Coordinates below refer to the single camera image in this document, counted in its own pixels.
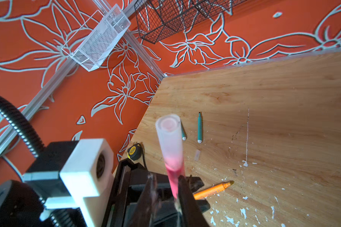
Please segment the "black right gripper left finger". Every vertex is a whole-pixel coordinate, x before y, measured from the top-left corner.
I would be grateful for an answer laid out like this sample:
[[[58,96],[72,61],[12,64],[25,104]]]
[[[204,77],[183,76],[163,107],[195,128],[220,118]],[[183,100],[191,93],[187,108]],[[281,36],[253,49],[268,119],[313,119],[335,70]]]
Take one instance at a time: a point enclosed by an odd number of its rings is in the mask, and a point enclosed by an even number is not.
[[[149,174],[145,188],[127,223],[127,227],[151,227],[158,209],[159,194],[157,192],[157,178],[154,174]]]

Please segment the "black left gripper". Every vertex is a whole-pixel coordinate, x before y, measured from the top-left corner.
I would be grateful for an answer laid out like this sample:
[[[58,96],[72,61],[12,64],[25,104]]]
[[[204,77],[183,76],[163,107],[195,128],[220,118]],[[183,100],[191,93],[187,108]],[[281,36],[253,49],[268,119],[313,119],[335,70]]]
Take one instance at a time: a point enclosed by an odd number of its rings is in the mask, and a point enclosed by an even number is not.
[[[152,227],[180,227],[180,206],[172,195],[168,176],[149,172],[140,163],[120,161],[109,196],[102,226],[126,227],[143,192],[148,175],[157,178],[159,209]]]

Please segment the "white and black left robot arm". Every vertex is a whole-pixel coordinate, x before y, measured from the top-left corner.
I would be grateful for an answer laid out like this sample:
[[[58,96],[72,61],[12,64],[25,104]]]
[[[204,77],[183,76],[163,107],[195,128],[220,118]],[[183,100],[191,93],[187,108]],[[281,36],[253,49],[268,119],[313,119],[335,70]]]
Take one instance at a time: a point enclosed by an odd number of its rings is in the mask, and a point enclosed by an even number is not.
[[[0,186],[0,227],[206,227],[203,182],[181,176],[174,198],[165,175],[129,160],[112,174],[104,139],[52,142],[22,182]]]

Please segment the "pink highlighter pen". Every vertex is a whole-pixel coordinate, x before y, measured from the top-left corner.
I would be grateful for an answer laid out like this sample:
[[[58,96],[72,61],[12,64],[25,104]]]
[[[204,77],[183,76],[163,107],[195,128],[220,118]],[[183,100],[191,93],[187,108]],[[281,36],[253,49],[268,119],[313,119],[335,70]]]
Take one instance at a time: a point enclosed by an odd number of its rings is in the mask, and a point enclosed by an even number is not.
[[[179,176],[185,176],[184,160],[180,159],[166,159],[165,166],[167,175],[172,191],[172,195],[175,199],[178,198],[178,178]]]

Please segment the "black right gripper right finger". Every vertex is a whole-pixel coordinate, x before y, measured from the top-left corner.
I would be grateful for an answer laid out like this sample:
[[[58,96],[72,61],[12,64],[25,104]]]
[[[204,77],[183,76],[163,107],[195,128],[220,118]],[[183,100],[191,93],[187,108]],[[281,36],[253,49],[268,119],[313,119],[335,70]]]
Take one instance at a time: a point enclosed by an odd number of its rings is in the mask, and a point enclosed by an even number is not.
[[[195,200],[193,195],[203,186],[204,183],[200,177],[179,176],[177,202],[181,209],[180,227],[209,227],[201,209],[207,211],[210,205],[206,200]]]

